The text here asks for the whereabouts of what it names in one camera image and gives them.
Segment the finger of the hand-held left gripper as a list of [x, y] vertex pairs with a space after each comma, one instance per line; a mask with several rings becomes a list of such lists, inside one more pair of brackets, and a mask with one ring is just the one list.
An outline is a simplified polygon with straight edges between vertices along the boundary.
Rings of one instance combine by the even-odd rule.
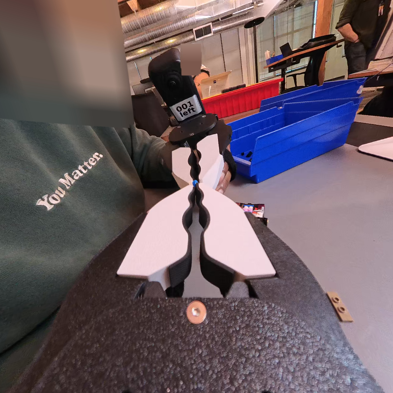
[[199, 183], [216, 189], [224, 168], [224, 159], [219, 151], [217, 134], [208, 135], [197, 143], [199, 159]]
[[172, 175], [179, 186], [185, 188], [193, 185], [195, 180], [194, 151], [190, 147], [179, 147], [171, 153]]

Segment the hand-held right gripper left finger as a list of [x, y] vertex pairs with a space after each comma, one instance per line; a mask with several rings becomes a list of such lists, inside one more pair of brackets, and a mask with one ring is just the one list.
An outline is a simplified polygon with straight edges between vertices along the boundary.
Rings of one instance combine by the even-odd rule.
[[147, 213], [117, 275], [159, 282], [164, 290], [189, 276], [195, 188], [180, 189], [158, 202]]

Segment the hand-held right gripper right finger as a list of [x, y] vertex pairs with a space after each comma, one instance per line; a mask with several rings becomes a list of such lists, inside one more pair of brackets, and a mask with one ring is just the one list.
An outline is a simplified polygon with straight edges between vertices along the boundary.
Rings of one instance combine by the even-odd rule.
[[203, 183], [197, 184], [200, 270], [220, 292], [236, 281], [276, 275], [262, 243], [246, 214], [235, 202]]

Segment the partly built lego car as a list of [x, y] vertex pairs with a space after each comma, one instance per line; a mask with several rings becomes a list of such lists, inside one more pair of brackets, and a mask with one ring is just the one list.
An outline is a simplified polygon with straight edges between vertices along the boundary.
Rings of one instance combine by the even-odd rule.
[[268, 219], [264, 216], [265, 204], [250, 204], [236, 202], [236, 204], [245, 212], [252, 213], [255, 218], [260, 220], [265, 226], [268, 226]]

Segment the blue plastic bin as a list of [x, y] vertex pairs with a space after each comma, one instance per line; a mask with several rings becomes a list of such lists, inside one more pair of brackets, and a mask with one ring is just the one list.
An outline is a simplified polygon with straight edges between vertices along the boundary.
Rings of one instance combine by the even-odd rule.
[[282, 107], [286, 103], [338, 100], [344, 98], [359, 97], [362, 93], [366, 77], [352, 78], [348, 80], [329, 81], [321, 86], [313, 85], [294, 91], [280, 94], [261, 101], [259, 112], [274, 107]]
[[229, 123], [237, 173], [260, 183], [341, 147], [361, 100], [286, 103]]

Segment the person's left forearm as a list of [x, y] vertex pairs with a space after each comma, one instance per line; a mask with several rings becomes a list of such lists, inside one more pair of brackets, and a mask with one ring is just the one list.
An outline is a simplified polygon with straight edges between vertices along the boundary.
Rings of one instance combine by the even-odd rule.
[[178, 185], [171, 169], [174, 146], [146, 131], [129, 127], [129, 155], [145, 189], [174, 189]]

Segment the tan flat lego plate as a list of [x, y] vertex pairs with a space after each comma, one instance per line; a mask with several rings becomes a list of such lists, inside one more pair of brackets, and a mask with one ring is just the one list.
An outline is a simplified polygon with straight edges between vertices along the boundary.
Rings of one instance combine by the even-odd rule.
[[326, 294], [337, 314], [338, 319], [344, 323], [354, 322], [341, 297], [336, 292], [332, 291], [329, 291]]

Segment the person's left hand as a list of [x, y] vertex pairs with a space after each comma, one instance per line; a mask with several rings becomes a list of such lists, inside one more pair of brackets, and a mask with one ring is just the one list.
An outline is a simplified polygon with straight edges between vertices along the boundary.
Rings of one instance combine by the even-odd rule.
[[229, 166], [228, 162], [224, 161], [223, 170], [221, 172], [215, 190], [220, 194], [224, 194], [234, 177], [235, 177], [235, 170]]

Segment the red plastic bin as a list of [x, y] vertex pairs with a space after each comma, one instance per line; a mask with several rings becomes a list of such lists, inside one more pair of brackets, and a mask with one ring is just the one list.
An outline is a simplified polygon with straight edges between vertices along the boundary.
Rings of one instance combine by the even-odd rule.
[[202, 100], [207, 113], [218, 118], [229, 117], [239, 113], [258, 109], [261, 101], [278, 96], [283, 78], [260, 82], [224, 94]]

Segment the person's green sweatshirt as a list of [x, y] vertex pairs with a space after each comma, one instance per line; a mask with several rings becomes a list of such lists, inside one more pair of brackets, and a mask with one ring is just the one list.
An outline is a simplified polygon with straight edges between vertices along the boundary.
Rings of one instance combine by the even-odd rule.
[[89, 261], [144, 211], [137, 130], [1, 119], [1, 379], [23, 369]]

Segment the black standing desk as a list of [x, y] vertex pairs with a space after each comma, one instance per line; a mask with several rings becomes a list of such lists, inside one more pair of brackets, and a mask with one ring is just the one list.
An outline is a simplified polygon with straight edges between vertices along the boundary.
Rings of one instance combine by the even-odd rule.
[[[328, 34], [312, 38], [295, 50], [291, 49], [290, 45], [286, 43], [280, 47], [282, 55], [268, 59], [265, 68], [269, 72], [281, 71], [280, 94], [314, 85], [321, 86], [323, 79], [320, 81], [319, 73], [324, 56], [328, 50], [340, 46], [342, 42], [344, 42], [344, 39], [337, 40], [336, 35]], [[304, 58], [308, 58], [305, 72], [291, 74], [290, 76], [294, 79], [294, 87], [287, 89], [287, 69], [299, 64]]]

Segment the white book stand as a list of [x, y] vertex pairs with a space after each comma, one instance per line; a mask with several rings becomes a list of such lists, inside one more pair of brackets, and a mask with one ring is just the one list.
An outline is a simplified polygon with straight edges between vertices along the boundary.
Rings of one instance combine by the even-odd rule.
[[393, 137], [370, 142], [358, 147], [358, 151], [378, 158], [393, 160]]

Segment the silver ventilation duct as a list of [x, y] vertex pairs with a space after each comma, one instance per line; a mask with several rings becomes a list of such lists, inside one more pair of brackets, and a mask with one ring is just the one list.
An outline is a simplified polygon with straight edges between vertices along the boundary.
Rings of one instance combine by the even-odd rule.
[[196, 17], [196, 20], [204, 20], [226, 16], [259, 5], [267, 6], [267, 11], [270, 12], [279, 2], [265, 0], [169, 0], [122, 17], [121, 28], [123, 34], [134, 33], [147, 26], [176, 18], [191, 16]]
[[[246, 23], [252, 21], [255, 19], [255, 16], [252, 13], [243, 13], [239, 14], [236, 16], [228, 17], [225, 19], [222, 19], [220, 21], [216, 21], [212, 23], [212, 35], [219, 34], [221, 32], [224, 32], [226, 30], [230, 30], [233, 28], [237, 28], [239, 26], [243, 26]], [[148, 45], [138, 47], [134, 50], [129, 50], [126, 51], [126, 62], [133, 62], [137, 59], [151, 56], [155, 53], [166, 51], [168, 49], [171, 49], [173, 47], [178, 47], [181, 44], [188, 43], [188, 42], [194, 42], [194, 33], [193, 30], [181, 33], [176, 36], [172, 36], [166, 39], [162, 39], [157, 42], [152, 42]]]

